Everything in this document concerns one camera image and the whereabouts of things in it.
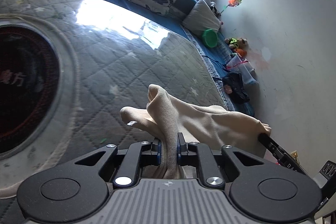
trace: mattress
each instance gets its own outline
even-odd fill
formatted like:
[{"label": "mattress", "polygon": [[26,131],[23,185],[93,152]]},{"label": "mattress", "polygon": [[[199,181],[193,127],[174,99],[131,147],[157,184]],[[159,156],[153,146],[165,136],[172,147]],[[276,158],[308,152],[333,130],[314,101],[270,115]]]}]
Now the mattress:
[{"label": "mattress", "polygon": [[[0,18],[2,25],[38,30],[56,49],[59,43],[54,38],[56,34],[63,37],[62,43],[68,44],[68,55],[73,62],[61,66],[61,73],[74,71],[76,80],[65,81],[62,93],[74,94],[76,101],[73,117],[64,117],[58,122],[64,126],[71,118],[73,124],[67,141],[55,144],[62,149],[53,155],[48,167],[106,144],[124,149],[134,142],[151,141],[148,133],[125,125],[119,114],[124,106],[145,108],[149,84],[160,85],[169,94],[191,104],[227,107],[190,41],[112,3],[103,0],[0,0]],[[60,52],[58,58],[60,63],[66,62]],[[55,111],[57,107],[60,110],[62,105],[56,106]],[[22,169],[21,165],[33,161],[34,172],[46,168],[44,159],[52,151],[43,150],[45,147],[41,144],[32,149],[39,138],[37,136],[17,153],[27,155],[23,160],[15,160],[17,155],[0,157],[0,183],[8,181],[0,188],[14,180],[19,182],[15,170]],[[24,179],[25,175],[30,174],[20,173],[20,178]],[[14,197],[0,200],[1,223],[22,221]]]}]

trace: stuffed toy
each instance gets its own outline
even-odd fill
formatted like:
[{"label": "stuffed toy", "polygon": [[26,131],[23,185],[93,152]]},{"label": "stuffed toy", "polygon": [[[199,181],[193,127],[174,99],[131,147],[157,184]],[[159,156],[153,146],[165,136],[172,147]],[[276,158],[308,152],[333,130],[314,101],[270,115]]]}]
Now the stuffed toy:
[{"label": "stuffed toy", "polygon": [[228,44],[229,45],[229,48],[230,49],[232,49],[232,50],[234,50],[234,49],[236,49],[236,48],[241,48],[241,49],[243,49],[246,45],[247,45],[247,40],[246,39],[243,39],[243,38],[238,38],[238,39],[235,39],[235,38],[230,38],[230,39],[228,39],[228,38],[226,38],[225,40],[224,40],[224,42],[226,43],[226,44]]},{"label": "stuffed toy", "polygon": [[235,48],[233,51],[238,53],[239,57],[242,57],[242,58],[244,58],[247,55],[247,52],[241,48]]}]

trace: plastic bag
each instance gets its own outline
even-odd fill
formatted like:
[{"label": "plastic bag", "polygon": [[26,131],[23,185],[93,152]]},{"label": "plastic bag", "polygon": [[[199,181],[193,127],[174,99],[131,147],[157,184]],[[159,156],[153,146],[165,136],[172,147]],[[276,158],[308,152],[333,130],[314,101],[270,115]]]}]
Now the plastic bag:
[{"label": "plastic bag", "polygon": [[255,71],[255,68],[252,67],[250,61],[248,61],[248,60],[245,59],[245,58],[244,58],[242,61],[243,61],[243,64],[244,64],[245,68],[248,70],[249,73]]},{"label": "plastic bag", "polygon": [[229,71],[241,74],[243,83],[246,85],[254,85],[258,82],[252,77],[250,72],[245,67],[245,63],[249,63],[247,60],[241,61],[238,55],[235,55],[227,64],[226,68]]}]

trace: orange toy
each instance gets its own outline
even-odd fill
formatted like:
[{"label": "orange toy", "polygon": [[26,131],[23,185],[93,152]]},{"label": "orange toy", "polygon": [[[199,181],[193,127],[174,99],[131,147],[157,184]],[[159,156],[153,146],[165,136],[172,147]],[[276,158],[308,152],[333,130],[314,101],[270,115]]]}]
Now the orange toy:
[{"label": "orange toy", "polygon": [[238,53],[241,57],[245,57],[247,55],[247,52],[241,48],[234,49],[234,52]]}]

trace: blue cushion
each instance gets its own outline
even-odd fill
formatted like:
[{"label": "blue cushion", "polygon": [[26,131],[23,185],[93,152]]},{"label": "blue cushion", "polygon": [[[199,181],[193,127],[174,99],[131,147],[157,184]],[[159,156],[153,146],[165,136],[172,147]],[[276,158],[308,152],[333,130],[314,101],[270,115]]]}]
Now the blue cushion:
[{"label": "blue cushion", "polygon": [[[225,70],[223,65],[231,60],[230,54],[232,53],[232,50],[230,50],[228,45],[224,43],[223,34],[221,32],[218,32],[218,46],[214,48],[208,48],[202,43],[202,41],[198,37],[194,36],[194,38],[202,48],[204,54],[208,58],[211,58],[210,61],[216,68],[219,76],[221,78],[225,77],[227,75],[227,71]],[[254,109],[249,102],[244,104],[236,104],[232,102],[232,104],[236,111],[254,117]]]},{"label": "blue cushion", "polygon": [[173,6],[188,15],[196,2],[197,0],[176,0]]},{"label": "blue cushion", "polygon": [[183,31],[180,23],[170,17],[163,17],[160,15],[157,15],[155,13],[152,13],[150,10],[147,10],[144,7],[141,7],[133,2],[130,2],[128,0],[106,0],[108,2],[111,2],[115,5],[118,5],[120,7],[123,7],[127,10],[130,10],[132,12],[135,12],[138,15],[141,15],[143,17],[148,18],[151,21],[154,21],[162,26],[164,26],[165,28],[167,28],[168,30],[171,30],[185,38],[187,38],[185,32]]}]

